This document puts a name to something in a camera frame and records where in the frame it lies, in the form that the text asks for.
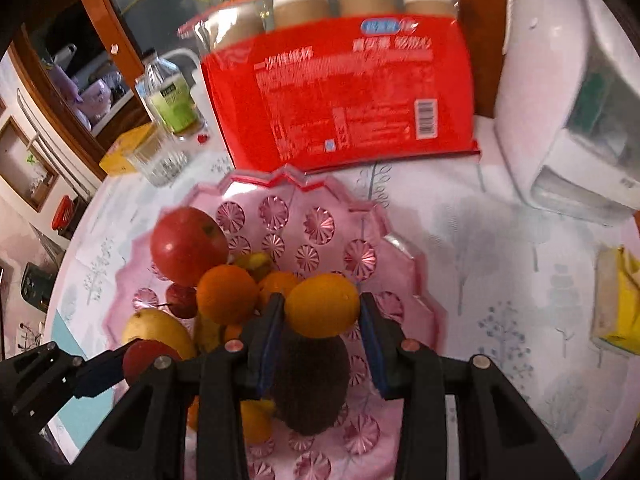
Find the dark red plum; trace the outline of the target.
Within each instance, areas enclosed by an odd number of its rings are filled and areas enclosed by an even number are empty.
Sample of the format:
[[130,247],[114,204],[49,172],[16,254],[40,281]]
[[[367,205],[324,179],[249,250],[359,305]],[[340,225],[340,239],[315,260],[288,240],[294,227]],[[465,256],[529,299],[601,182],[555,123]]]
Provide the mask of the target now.
[[132,344],[122,360],[122,372],[127,384],[133,385],[159,356],[168,356],[173,361],[181,360],[175,349],[158,340],[143,339]]

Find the dark avocado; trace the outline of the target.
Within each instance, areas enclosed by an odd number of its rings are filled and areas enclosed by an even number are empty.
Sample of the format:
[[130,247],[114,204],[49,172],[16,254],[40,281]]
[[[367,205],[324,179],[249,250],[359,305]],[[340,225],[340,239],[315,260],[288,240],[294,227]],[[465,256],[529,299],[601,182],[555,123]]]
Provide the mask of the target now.
[[340,336],[306,338],[286,328],[270,389],[277,415],[301,436],[321,434],[340,414],[349,375],[349,355]]

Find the yellow orange citrus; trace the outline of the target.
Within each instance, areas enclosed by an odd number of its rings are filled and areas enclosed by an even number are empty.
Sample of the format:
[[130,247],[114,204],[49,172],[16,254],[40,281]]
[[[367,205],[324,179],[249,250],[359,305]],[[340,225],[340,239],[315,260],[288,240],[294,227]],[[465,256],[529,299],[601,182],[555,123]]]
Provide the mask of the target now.
[[306,278],[285,299],[288,327],[307,338],[324,339],[348,332],[357,322],[357,287],[343,275],[326,273]]

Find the red apple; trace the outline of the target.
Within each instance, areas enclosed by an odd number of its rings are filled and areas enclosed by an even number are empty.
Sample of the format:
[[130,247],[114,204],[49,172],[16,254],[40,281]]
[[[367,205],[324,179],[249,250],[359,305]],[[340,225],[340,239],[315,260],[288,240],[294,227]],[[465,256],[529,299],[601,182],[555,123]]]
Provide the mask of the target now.
[[180,207],[161,216],[151,235],[152,261],[168,280],[195,287],[214,266],[226,264],[229,248],[224,232],[206,212]]

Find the orange tangerine top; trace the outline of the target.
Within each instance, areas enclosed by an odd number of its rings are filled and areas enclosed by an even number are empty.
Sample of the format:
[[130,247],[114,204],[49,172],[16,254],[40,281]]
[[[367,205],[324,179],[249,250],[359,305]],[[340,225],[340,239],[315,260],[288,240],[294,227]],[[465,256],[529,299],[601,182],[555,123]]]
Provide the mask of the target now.
[[219,325],[247,322],[254,315],[258,296],[254,278],[234,264],[214,266],[196,286],[198,313]]

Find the orange tangerine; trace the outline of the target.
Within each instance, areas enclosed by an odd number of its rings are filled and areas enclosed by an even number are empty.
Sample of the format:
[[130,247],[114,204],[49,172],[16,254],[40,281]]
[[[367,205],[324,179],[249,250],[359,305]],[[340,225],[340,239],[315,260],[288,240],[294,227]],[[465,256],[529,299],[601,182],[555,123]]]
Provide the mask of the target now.
[[[194,396],[186,415],[186,426],[194,432],[198,432],[199,411],[200,397]],[[275,412],[276,404],[270,399],[241,402],[242,435],[246,444],[263,444],[272,437]]]
[[293,272],[273,271],[258,283],[258,310],[262,312],[268,307],[273,294],[280,294],[284,298],[302,281]]
[[247,322],[254,315],[258,296],[254,278],[234,264],[214,266],[196,286],[198,313],[219,325]]

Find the orange tangerine middle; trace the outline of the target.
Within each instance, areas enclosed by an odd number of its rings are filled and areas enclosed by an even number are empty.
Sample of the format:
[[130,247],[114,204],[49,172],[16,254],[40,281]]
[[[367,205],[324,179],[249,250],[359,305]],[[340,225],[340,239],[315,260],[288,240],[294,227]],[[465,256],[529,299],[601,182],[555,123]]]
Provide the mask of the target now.
[[262,312],[268,307],[273,294],[280,294],[284,298],[302,281],[293,272],[273,271],[258,283],[258,310]]

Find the yellow pear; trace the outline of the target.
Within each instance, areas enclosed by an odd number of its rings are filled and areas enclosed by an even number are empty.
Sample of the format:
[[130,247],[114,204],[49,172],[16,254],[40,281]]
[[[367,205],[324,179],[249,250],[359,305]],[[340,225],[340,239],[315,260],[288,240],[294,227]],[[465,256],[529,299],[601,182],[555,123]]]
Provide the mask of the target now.
[[157,309],[142,309],[130,316],[120,342],[134,339],[152,339],[167,344],[181,359],[196,357],[196,348],[189,331],[168,313]]

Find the orange tangerine front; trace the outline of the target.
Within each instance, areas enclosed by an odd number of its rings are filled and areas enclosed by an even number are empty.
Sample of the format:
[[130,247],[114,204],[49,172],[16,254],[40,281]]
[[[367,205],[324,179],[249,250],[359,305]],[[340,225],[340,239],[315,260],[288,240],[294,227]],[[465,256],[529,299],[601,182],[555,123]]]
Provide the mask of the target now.
[[[198,432],[199,411],[200,397],[194,396],[186,415],[186,426],[194,432]],[[270,399],[241,402],[242,435],[246,444],[263,444],[272,437],[275,412],[276,404]]]

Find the tree pattern tablecloth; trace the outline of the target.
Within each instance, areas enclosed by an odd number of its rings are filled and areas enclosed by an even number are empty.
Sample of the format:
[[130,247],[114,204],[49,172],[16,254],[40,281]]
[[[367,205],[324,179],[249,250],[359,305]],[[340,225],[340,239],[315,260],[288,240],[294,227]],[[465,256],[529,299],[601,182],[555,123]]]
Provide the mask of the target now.
[[[590,339],[594,264],[603,246],[636,252],[634,222],[607,229],[524,206],[495,142],[475,122],[482,154],[368,162],[337,171],[352,194],[373,200],[393,229],[426,255],[425,284],[447,310],[445,351],[489,354],[529,400],[584,479],[599,479],[623,451],[639,414],[639,361]],[[91,358],[117,296],[116,274],[162,209],[194,185],[231,170],[209,141],[171,185],[137,174],[106,180],[76,231],[58,274],[46,335]]]

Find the yellow tissue pack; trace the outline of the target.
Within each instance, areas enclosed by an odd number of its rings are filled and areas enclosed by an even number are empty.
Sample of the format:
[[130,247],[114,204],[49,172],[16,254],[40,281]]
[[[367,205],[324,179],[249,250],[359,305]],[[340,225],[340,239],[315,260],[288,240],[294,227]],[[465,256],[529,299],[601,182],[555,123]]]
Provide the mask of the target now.
[[598,253],[591,339],[639,354],[639,259],[624,246]]

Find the white squeeze bottle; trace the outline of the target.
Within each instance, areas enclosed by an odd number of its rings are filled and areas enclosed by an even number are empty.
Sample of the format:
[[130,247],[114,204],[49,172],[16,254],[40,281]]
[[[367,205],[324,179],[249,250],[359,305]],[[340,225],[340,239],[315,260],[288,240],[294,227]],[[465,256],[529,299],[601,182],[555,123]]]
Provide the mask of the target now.
[[214,114],[212,103],[209,101],[200,59],[192,50],[187,48],[172,49],[163,54],[163,58],[167,58],[168,60],[178,58],[179,56],[188,58],[194,65],[194,70],[191,72],[194,85],[190,89],[190,96],[198,108],[198,111],[204,118],[208,132],[210,134],[218,133],[218,122]]

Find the green label clear bottle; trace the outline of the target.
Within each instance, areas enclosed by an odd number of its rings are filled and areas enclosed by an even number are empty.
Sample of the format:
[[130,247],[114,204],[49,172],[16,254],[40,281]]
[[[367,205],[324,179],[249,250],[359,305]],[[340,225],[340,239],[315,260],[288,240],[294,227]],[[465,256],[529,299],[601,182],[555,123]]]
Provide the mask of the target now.
[[154,49],[142,54],[142,64],[144,71],[134,88],[150,117],[178,139],[200,133],[205,122],[180,67]]

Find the red paper cup package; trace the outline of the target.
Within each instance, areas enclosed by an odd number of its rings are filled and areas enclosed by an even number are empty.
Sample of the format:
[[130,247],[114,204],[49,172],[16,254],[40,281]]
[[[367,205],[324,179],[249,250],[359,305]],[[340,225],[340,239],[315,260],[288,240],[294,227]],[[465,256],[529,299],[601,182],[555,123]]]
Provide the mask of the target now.
[[459,0],[232,0],[179,29],[235,167],[323,171],[463,156],[474,136]]

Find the white water dispenser appliance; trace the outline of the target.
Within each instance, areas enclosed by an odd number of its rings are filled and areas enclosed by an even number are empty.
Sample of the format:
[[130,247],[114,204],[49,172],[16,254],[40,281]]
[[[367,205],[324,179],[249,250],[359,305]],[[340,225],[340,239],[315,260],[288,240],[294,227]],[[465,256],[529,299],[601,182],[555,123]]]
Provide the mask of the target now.
[[508,0],[495,132],[529,206],[601,224],[639,209],[639,53],[605,0]]

